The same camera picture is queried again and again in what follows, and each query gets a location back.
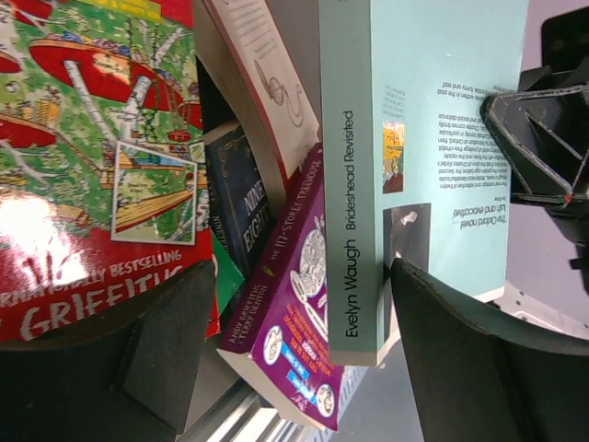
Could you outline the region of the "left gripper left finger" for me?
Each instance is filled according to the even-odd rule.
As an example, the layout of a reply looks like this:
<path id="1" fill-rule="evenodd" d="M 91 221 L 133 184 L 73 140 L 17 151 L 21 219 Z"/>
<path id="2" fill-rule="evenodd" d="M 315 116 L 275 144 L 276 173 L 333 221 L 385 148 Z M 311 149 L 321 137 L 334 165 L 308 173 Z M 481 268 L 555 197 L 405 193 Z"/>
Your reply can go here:
<path id="1" fill-rule="evenodd" d="M 5 441 L 173 441 L 185 430 L 214 266 L 28 342 L 1 345 Z"/>

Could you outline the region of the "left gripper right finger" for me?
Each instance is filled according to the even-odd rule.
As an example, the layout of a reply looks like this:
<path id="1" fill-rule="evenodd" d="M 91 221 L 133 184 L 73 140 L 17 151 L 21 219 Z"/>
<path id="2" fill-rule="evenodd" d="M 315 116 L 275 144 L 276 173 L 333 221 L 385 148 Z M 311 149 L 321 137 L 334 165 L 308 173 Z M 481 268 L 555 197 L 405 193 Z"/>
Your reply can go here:
<path id="1" fill-rule="evenodd" d="M 587 340 L 513 317 L 404 259 L 389 274 L 424 440 L 587 440 Z"/>

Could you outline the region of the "red 13-Storey Treehouse book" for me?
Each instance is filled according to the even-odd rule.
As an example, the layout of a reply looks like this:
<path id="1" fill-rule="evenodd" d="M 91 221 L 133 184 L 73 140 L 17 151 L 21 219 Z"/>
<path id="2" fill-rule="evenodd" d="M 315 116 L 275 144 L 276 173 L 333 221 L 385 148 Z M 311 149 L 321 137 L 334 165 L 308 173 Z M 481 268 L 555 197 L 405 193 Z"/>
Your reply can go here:
<path id="1" fill-rule="evenodd" d="M 1 5 L 1 338 L 213 257 L 189 1 Z"/>

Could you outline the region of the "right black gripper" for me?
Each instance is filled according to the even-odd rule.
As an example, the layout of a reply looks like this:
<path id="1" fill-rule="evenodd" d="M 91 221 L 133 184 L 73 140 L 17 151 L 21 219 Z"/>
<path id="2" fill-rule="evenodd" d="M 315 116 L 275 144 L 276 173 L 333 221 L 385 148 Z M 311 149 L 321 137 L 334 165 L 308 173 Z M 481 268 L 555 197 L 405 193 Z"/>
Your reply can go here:
<path id="1" fill-rule="evenodd" d="M 549 209 L 575 246 L 570 266 L 588 287 L 588 8 L 547 19 L 542 62 L 515 92 L 493 93 L 480 115 L 512 173 L 511 201 Z"/>

